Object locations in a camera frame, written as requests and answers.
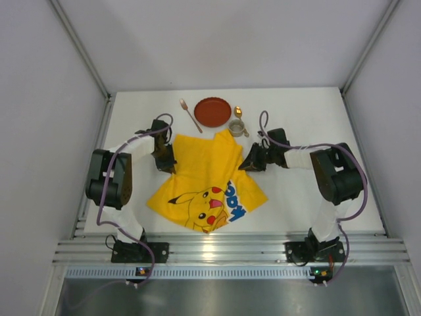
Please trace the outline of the speckled ceramic cup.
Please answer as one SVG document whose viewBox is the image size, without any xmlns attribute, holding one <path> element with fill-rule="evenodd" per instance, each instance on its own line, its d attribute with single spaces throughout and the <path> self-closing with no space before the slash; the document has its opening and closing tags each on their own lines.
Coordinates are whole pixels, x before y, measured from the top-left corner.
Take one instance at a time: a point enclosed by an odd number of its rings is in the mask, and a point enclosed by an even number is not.
<svg viewBox="0 0 421 316">
<path fill-rule="evenodd" d="M 240 119 L 233 119 L 228 124 L 228 130 L 233 137 L 240 137 L 245 132 L 245 125 Z"/>
</svg>

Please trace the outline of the yellow Pikachu cloth placemat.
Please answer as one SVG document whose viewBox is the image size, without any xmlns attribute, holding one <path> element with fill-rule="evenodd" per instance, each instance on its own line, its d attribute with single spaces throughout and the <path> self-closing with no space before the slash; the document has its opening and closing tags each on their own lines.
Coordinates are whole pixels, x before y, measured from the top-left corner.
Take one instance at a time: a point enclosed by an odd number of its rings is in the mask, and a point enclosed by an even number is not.
<svg viewBox="0 0 421 316">
<path fill-rule="evenodd" d="M 211 233 L 268 201 L 245 171 L 243 148 L 228 130 L 211 140 L 178 134 L 172 144 L 175 173 L 147 206 L 165 219 L 200 233 Z"/>
</svg>

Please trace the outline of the rose gold fork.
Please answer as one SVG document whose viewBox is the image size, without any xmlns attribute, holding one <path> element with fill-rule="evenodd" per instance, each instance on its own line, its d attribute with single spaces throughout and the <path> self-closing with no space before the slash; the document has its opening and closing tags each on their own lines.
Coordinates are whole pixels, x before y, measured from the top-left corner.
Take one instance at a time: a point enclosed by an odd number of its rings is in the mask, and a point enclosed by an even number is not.
<svg viewBox="0 0 421 316">
<path fill-rule="evenodd" d="M 184 99 L 180 99 L 180 105 L 182 107 L 182 109 L 189 115 L 190 119 L 193 121 L 194 125 L 196 126 L 196 128 L 198 129 L 199 133 L 203 133 L 203 130 L 201 129 L 201 127 L 198 125 L 197 121 L 194 119 L 193 115 L 190 113 L 189 108 L 187 106 L 187 103 L 184 101 Z"/>
</svg>

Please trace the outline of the red round plastic plate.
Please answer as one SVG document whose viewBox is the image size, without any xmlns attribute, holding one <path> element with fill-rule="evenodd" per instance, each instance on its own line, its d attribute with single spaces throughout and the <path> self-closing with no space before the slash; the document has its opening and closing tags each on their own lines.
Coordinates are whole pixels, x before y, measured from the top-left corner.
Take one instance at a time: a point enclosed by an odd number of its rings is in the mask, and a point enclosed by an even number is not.
<svg viewBox="0 0 421 316">
<path fill-rule="evenodd" d="M 194 108 L 194 117 L 200 124 L 209 128 L 216 128 L 226 124 L 231 115 L 231 105 L 219 97 L 202 99 Z"/>
</svg>

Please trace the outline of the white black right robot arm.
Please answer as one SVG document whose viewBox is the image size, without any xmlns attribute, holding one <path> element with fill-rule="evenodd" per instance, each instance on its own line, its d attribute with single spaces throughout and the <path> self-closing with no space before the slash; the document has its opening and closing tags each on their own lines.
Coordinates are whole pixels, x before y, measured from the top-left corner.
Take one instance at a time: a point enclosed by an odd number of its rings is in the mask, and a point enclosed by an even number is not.
<svg viewBox="0 0 421 316">
<path fill-rule="evenodd" d="M 346 143 L 293 147 L 285 130 L 260 131 L 260 143 L 254 143 L 238 167 L 243 171 L 261 172 L 269 164 L 284 169 L 307 169 L 314 173 L 322 196 L 320 210 L 305 240 L 292 245 L 292 254 L 310 260 L 327 258 L 338 249 L 339 224 L 356 216 L 346 217 L 348 204 L 366 192 L 367 180 Z"/>
</svg>

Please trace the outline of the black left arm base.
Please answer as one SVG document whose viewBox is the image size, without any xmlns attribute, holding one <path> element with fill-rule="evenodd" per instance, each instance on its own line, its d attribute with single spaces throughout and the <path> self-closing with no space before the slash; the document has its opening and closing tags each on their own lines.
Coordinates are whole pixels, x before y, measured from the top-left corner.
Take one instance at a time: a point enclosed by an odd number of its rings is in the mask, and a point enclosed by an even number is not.
<svg viewBox="0 0 421 316">
<path fill-rule="evenodd" d="M 169 256 L 169 243 L 149 242 L 147 246 L 155 256 L 155 263 L 166 263 Z M 112 263 L 152 263 L 149 251 L 139 244 L 129 244 L 120 240 L 112 247 Z"/>
</svg>

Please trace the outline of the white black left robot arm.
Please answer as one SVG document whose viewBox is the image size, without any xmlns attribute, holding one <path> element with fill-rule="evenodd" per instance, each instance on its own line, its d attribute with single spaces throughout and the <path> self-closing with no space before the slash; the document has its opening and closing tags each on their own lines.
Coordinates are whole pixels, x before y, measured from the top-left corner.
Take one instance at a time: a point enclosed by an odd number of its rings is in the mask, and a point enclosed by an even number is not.
<svg viewBox="0 0 421 316">
<path fill-rule="evenodd" d="M 170 139 L 172 123 L 158 116 L 150 128 L 138 130 L 128 140 L 111 149 L 96 149 L 91 154 L 85 194 L 98 206 L 96 225 L 110 225 L 117 240 L 125 244 L 146 245 L 145 229 L 128 207 L 133 192 L 133 166 L 152 156 L 158 171 L 175 173 L 176 159 Z"/>
</svg>

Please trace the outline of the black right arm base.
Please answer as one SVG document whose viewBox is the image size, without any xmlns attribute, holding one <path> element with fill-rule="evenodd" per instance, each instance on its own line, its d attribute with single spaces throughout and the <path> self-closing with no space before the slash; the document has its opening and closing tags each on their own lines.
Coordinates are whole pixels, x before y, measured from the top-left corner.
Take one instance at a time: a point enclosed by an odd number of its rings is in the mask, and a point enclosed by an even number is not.
<svg viewBox="0 0 421 316">
<path fill-rule="evenodd" d="M 310 244 L 306 242 L 287 242 L 284 244 L 288 263 L 343 262 L 345 250 L 340 241 Z"/>
</svg>

